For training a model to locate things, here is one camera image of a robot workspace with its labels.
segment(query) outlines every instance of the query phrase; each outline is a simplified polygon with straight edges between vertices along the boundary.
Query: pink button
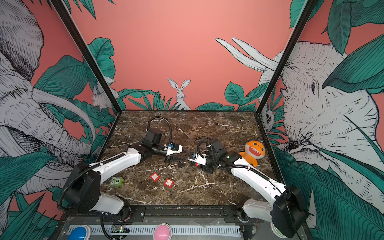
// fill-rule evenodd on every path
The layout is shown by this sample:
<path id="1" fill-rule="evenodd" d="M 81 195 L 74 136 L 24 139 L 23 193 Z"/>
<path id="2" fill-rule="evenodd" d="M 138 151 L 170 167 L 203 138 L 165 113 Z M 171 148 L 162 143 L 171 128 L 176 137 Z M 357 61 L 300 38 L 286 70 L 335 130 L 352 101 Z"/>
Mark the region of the pink button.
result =
<path id="1" fill-rule="evenodd" d="M 160 224 L 153 233 L 153 240 L 170 240 L 172 237 L 172 230 L 166 223 Z"/>

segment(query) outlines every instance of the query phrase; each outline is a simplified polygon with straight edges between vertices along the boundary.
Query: elephant tusk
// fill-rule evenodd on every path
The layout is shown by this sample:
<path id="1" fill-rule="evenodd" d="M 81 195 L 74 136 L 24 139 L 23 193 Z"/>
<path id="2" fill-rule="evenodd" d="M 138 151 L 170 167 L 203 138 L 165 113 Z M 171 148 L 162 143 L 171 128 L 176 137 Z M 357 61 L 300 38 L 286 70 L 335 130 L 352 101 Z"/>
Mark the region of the elephant tusk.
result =
<path id="1" fill-rule="evenodd" d="M 52 95 L 50 93 L 44 92 L 43 90 L 40 90 L 38 88 L 34 88 L 32 92 L 32 99 L 35 100 L 38 103 L 44 103 L 44 104 L 53 104 L 55 106 L 68 109 L 74 113 L 76 113 L 79 117 L 83 118 L 84 121 L 89 125 L 92 131 L 92 140 L 95 140 L 96 132 L 95 127 L 93 126 L 93 123 L 89 116 L 81 110 L 76 105 L 70 103 L 69 101 L 57 97 L 55 95 Z"/>

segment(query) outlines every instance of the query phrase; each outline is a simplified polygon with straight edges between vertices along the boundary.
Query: elephant eye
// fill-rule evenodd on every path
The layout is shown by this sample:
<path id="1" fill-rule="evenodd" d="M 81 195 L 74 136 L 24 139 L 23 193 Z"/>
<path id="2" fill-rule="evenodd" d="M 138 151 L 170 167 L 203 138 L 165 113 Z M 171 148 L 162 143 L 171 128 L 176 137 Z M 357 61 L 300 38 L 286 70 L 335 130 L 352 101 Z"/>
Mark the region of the elephant eye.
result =
<path id="1" fill-rule="evenodd" d="M 314 94 L 314 83 L 312 83 L 312 85 L 311 85 L 311 90 L 312 90 L 312 92 Z"/>

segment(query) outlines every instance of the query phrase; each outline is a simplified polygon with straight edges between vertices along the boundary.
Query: rabbit illustration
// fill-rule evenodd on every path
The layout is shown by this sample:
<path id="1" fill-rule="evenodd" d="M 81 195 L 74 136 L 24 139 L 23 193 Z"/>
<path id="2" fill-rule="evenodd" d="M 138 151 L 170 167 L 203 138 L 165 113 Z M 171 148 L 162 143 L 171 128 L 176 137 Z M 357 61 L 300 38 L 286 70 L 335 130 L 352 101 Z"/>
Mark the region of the rabbit illustration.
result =
<path id="1" fill-rule="evenodd" d="M 177 95 L 176 95 L 176 106 L 180 105 L 179 106 L 179 110 L 191 110 L 191 108 L 185 103 L 184 101 L 184 98 L 185 98 L 185 95 L 183 94 L 183 89 L 188 86 L 188 84 L 191 82 L 191 80 L 187 79 L 183 82 L 183 84 L 181 84 L 181 88 L 179 88 L 179 86 L 177 85 L 177 83 L 175 81 L 173 81 L 172 79 L 168 78 L 168 81 L 170 83 L 170 85 L 177 90 Z"/>

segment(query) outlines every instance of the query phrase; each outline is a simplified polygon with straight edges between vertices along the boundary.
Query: green toy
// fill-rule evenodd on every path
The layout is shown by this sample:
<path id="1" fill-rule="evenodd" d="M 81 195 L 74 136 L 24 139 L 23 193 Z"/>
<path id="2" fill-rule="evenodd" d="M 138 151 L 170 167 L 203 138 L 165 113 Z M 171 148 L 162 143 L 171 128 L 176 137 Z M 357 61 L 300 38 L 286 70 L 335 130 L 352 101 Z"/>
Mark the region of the green toy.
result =
<path id="1" fill-rule="evenodd" d="M 122 177 L 113 177 L 111 183 L 109 184 L 110 187 L 121 187 L 124 183 L 124 178 Z"/>

